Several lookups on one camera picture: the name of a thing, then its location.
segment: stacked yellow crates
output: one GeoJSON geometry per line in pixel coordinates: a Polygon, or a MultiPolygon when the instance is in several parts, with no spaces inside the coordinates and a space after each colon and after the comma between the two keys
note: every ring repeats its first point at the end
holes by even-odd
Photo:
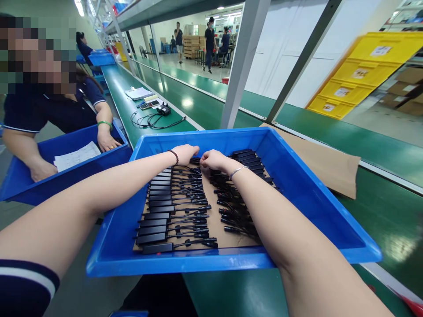
{"type": "Polygon", "coordinates": [[[423,46],[420,32],[370,32],[308,106],[342,119],[423,46]]]}
{"type": "Polygon", "coordinates": [[[200,37],[198,35],[184,35],[184,56],[193,59],[195,51],[200,49],[200,37]]]}

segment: blue plastic tray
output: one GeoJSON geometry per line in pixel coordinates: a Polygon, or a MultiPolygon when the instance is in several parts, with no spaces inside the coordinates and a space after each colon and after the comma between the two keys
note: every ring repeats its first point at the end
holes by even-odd
{"type": "Polygon", "coordinates": [[[91,63],[93,63],[94,66],[104,66],[104,65],[112,65],[116,64],[115,59],[113,58],[113,55],[111,53],[94,53],[88,56],[91,63]]]}
{"type": "MultiPolygon", "coordinates": [[[[131,161],[181,144],[199,145],[202,155],[216,149],[225,155],[251,148],[261,157],[275,185],[341,250],[350,263],[378,262],[379,247],[351,214],[270,128],[162,133],[142,136],[131,161]]],[[[134,230],[141,219],[147,186],[109,212],[91,250],[89,276],[264,269],[274,267],[264,247],[234,247],[142,255],[133,252],[134,230]]]]}
{"type": "MultiPolygon", "coordinates": [[[[39,205],[51,196],[78,183],[79,181],[106,170],[128,162],[132,150],[128,141],[113,122],[113,137],[120,137],[123,144],[109,152],[102,153],[95,158],[79,163],[70,169],[57,173],[42,181],[34,183],[31,179],[30,170],[17,157],[13,157],[7,175],[0,189],[0,200],[17,201],[29,205],[39,205]]],[[[54,157],[71,153],[87,145],[90,141],[97,143],[97,126],[93,125],[57,138],[46,140],[38,144],[41,156],[49,163],[53,163],[54,157]]]]}

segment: cardboard box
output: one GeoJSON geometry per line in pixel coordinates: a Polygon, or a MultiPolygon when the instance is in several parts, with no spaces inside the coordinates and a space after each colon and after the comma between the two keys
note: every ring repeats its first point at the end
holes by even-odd
{"type": "Polygon", "coordinates": [[[388,92],[397,96],[417,97],[422,92],[421,85],[398,81],[389,87],[388,92]]]}
{"type": "Polygon", "coordinates": [[[385,107],[395,108],[406,103],[409,100],[410,100],[410,97],[397,96],[394,94],[386,94],[383,98],[379,100],[379,103],[381,103],[385,107]]]}
{"type": "Polygon", "coordinates": [[[411,99],[410,101],[406,102],[404,105],[399,107],[398,111],[414,116],[421,116],[423,115],[423,103],[418,103],[415,101],[415,99],[411,99]]]}
{"type": "Polygon", "coordinates": [[[423,83],[423,68],[409,67],[401,74],[399,74],[395,79],[409,84],[423,83]]]}

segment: paper document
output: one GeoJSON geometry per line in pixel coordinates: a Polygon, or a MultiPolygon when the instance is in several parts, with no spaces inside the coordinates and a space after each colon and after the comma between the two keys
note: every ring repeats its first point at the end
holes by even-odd
{"type": "Polygon", "coordinates": [[[149,97],[154,95],[153,92],[141,87],[135,90],[125,90],[125,93],[128,97],[130,97],[132,100],[139,100],[143,99],[145,97],[149,97]]]}
{"type": "Polygon", "coordinates": [[[100,154],[98,147],[91,141],[86,146],[75,152],[55,156],[53,164],[57,167],[57,171],[60,173],[61,171],[71,168],[100,154]]]}

